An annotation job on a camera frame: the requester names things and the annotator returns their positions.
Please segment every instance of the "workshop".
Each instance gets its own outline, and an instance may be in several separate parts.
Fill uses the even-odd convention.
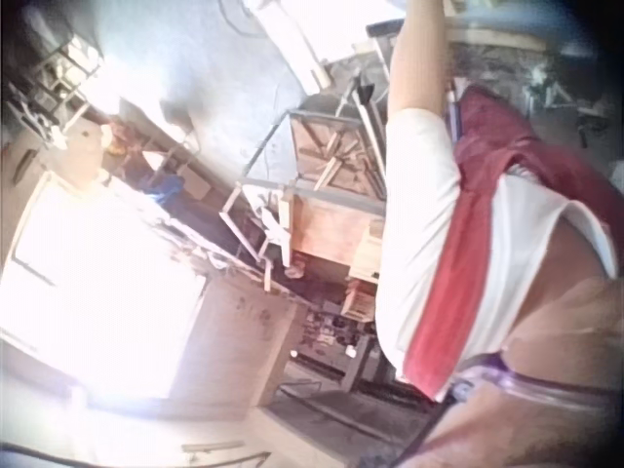
[[[2,2],[0,466],[622,466],[576,3]]]

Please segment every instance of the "red garment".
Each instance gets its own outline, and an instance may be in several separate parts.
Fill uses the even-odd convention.
[[[507,103],[471,87],[460,102],[463,136],[455,148],[461,191],[404,374],[434,398],[458,364],[488,275],[491,205],[498,178],[515,164],[548,188],[584,203],[608,227],[624,264],[624,198],[572,151],[540,141]]]

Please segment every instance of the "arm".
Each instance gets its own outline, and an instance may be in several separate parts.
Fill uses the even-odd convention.
[[[447,58],[441,0],[409,0],[390,66],[388,118],[407,108],[442,115]]]

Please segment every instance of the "white wall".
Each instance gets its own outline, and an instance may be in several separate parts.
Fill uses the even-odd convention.
[[[203,454],[198,462],[215,463],[268,450],[272,454],[264,468],[298,466],[261,441],[247,422],[140,419],[80,410],[70,398],[54,396],[6,371],[0,376],[0,398],[1,440],[55,456],[112,466],[183,466],[188,455],[181,452],[182,444],[243,440],[243,448]]]

